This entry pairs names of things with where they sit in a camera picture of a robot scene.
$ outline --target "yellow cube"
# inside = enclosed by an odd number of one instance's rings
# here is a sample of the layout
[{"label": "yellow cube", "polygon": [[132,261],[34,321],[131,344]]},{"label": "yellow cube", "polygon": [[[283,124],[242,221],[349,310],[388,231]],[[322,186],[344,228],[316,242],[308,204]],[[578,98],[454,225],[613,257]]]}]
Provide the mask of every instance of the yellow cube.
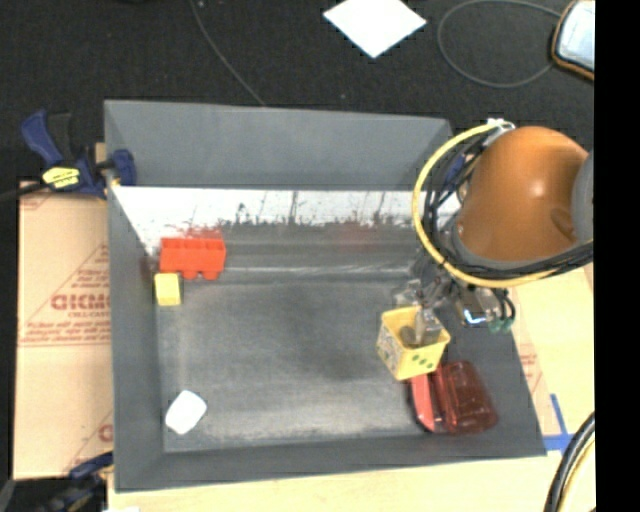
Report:
[{"label": "yellow cube", "polygon": [[175,273],[160,273],[154,276],[156,300],[159,306],[178,306],[180,297],[180,277]]},{"label": "yellow cube", "polygon": [[415,329],[418,311],[420,306],[409,306],[382,314],[376,351],[397,380],[410,379],[434,371],[440,363],[447,343],[451,340],[447,330],[442,329],[435,343],[416,348],[406,346],[402,342],[400,329],[404,326]]}]

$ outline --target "scratched white wall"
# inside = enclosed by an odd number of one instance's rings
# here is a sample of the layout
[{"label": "scratched white wall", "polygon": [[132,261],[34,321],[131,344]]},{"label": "scratched white wall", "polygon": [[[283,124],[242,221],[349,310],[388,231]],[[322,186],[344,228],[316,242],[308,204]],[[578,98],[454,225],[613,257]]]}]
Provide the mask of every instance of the scratched white wall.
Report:
[{"label": "scratched white wall", "polygon": [[156,252],[161,237],[229,223],[275,224],[291,219],[308,226],[332,222],[412,225],[411,192],[161,187],[116,187],[113,191],[149,254]]}]

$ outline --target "gray foam surface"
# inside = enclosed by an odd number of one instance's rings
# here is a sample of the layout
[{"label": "gray foam surface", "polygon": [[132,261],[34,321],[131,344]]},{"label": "gray foam surface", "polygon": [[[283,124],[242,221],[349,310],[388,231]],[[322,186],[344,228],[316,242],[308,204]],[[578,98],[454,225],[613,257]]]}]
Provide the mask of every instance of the gray foam surface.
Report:
[{"label": "gray foam surface", "polygon": [[389,307],[388,282],[186,281],[157,311],[163,409],[189,389],[208,410],[165,450],[419,432],[375,352]]}]

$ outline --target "yellow cable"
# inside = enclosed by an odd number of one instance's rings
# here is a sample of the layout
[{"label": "yellow cable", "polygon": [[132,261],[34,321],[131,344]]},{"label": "yellow cable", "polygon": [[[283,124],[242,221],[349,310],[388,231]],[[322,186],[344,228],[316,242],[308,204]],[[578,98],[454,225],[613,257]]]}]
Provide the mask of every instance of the yellow cable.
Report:
[{"label": "yellow cable", "polygon": [[512,286],[518,286],[524,283],[528,283],[531,281],[535,281],[537,279],[542,279],[543,277],[551,274],[552,270],[545,270],[542,272],[537,272],[533,274],[526,274],[522,277],[511,278],[511,279],[483,279],[479,277],[472,276],[467,274],[460,269],[454,267],[451,263],[445,260],[444,256],[438,252],[438,249],[431,243],[427,233],[425,232],[422,226],[422,219],[420,217],[420,193],[422,192],[422,187],[424,186],[424,182],[427,179],[427,176],[431,172],[431,169],[435,166],[435,164],[440,160],[448,151],[450,151],[453,147],[461,142],[484,132],[488,132],[500,126],[506,126],[508,123],[500,120],[491,120],[487,122],[487,124],[483,124],[477,126],[475,128],[471,128],[466,132],[463,132],[459,135],[456,135],[448,142],[443,144],[438,150],[431,155],[427,163],[424,164],[424,167],[418,174],[418,179],[413,188],[413,196],[411,199],[411,211],[413,217],[414,229],[418,235],[418,238],[422,242],[422,245],[427,250],[427,252],[431,255],[431,257],[436,261],[436,263],[442,265],[442,267],[447,270],[452,276],[457,277],[458,279],[465,281],[469,284],[473,284],[476,286],[482,286],[485,288],[509,288]]},{"label": "yellow cable", "polygon": [[577,483],[581,480],[582,475],[584,473],[584,468],[586,466],[586,461],[590,460],[591,457],[595,457],[595,449],[596,449],[596,440],[593,439],[580,454],[578,460],[576,460],[575,465],[573,466],[573,470],[569,474],[567,478],[567,483],[562,490],[562,498],[560,499],[560,504],[558,506],[558,511],[562,512],[565,510],[569,510],[569,505],[573,500],[575,490],[577,487]]}]

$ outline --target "black cable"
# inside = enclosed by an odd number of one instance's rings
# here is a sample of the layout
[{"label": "black cable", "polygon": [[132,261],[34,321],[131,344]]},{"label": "black cable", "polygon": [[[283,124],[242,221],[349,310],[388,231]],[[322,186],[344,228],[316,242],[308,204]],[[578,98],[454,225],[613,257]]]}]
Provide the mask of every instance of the black cable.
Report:
[{"label": "black cable", "polygon": [[449,11],[447,11],[445,13],[445,15],[442,17],[442,19],[440,20],[440,24],[438,25],[438,30],[437,30],[437,33],[436,33],[438,49],[440,50],[440,53],[442,53],[442,57],[447,62],[447,64],[449,64],[449,66],[451,66],[453,69],[455,69],[458,73],[460,73],[466,79],[471,80],[472,82],[475,82],[475,83],[480,84],[480,85],[485,85],[487,87],[493,87],[494,89],[511,89],[511,88],[514,88],[514,87],[520,87],[522,85],[529,84],[529,83],[533,82],[534,80],[537,80],[538,78],[540,78],[542,75],[544,75],[547,71],[549,71],[552,68],[553,62],[547,64],[540,71],[534,73],[530,77],[525,78],[523,80],[518,80],[516,82],[500,83],[500,82],[491,82],[491,81],[488,81],[488,80],[483,80],[482,78],[478,78],[477,76],[471,75],[471,74],[467,73],[466,71],[464,71],[462,68],[460,68],[455,62],[453,62],[451,57],[449,57],[447,52],[444,50],[444,44],[442,42],[442,33],[444,31],[443,27],[445,25],[445,22],[455,12],[459,11],[460,9],[468,7],[469,5],[481,4],[481,3],[500,3],[500,4],[507,4],[507,5],[520,5],[520,6],[523,6],[523,7],[529,7],[531,9],[542,11],[542,12],[544,12],[546,14],[551,14],[553,16],[556,16],[557,18],[560,18],[560,16],[561,16],[561,13],[556,12],[553,9],[549,9],[547,7],[544,7],[544,6],[538,5],[538,4],[534,4],[532,2],[526,2],[524,0],[469,0],[468,2],[464,2],[462,4],[456,5],[455,7],[451,8]]},{"label": "black cable", "polygon": [[196,23],[198,25],[198,28],[200,29],[200,32],[202,32],[202,35],[206,39],[207,43],[209,43],[209,46],[211,47],[213,52],[216,54],[218,59],[220,59],[220,62],[222,62],[225,65],[225,67],[229,70],[229,72],[235,77],[235,79],[238,82],[240,82],[242,87],[245,88],[245,90],[253,97],[254,100],[256,100],[256,102],[259,105],[261,105],[263,107],[266,107],[267,104],[262,100],[262,98],[260,98],[260,96],[258,96],[256,94],[256,92],[249,86],[249,84],[247,84],[247,82],[244,81],[244,79],[240,76],[240,73],[238,73],[236,71],[236,69],[231,65],[231,63],[227,60],[227,58],[223,55],[223,53],[218,48],[218,45],[211,38],[211,36],[207,32],[207,29],[204,26],[204,23],[202,23],[202,19],[200,18],[200,15],[198,14],[198,9],[197,9],[196,4],[194,3],[194,1],[193,0],[189,0],[189,4],[191,5],[191,11],[193,12],[193,17],[196,20]]},{"label": "black cable", "polygon": [[500,303],[500,320],[504,322],[507,319],[507,303],[504,300],[504,296],[499,292],[497,288],[493,289],[493,295]]},{"label": "black cable", "polygon": [[574,434],[562,455],[562,460],[556,471],[556,474],[549,488],[547,494],[547,501],[545,503],[544,512],[556,512],[562,501],[567,479],[573,470],[573,467],[578,460],[582,450],[585,448],[589,439],[596,431],[596,413],[592,412],[589,417],[580,426],[578,431]]},{"label": "black cable", "polygon": [[509,309],[511,310],[511,312],[509,313],[509,320],[515,320],[516,319],[516,306],[513,303],[513,301],[509,298],[509,292],[508,290],[504,291],[504,299],[503,299],[507,306],[509,307]]},{"label": "black cable", "polygon": [[[466,274],[474,277],[501,280],[515,279],[528,274],[537,274],[540,272],[549,272],[547,277],[557,276],[566,272],[570,272],[593,261],[593,241],[573,247],[565,252],[556,254],[552,257],[535,261],[533,263],[520,265],[510,269],[496,269],[483,265],[473,265],[461,261],[459,256],[446,244],[442,243],[440,229],[438,228],[438,208],[451,195],[451,179],[449,176],[452,166],[461,155],[471,156],[473,161],[478,158],[484,151],[484,142],[489,134],[478,134],[470,141],[460,145],[455,150],[451,150],[449,155],[444,155],[440,165],[434,167],[430,175],[425,181],[425,202],[422,224],[427,236],[433,243],[434,247],[440,252],[445,260],[460,269]],[[470,165],[463,166],[459,170],[454,179],[458,179],[455,183],[456,191],[459,187],[473,175]]]}]

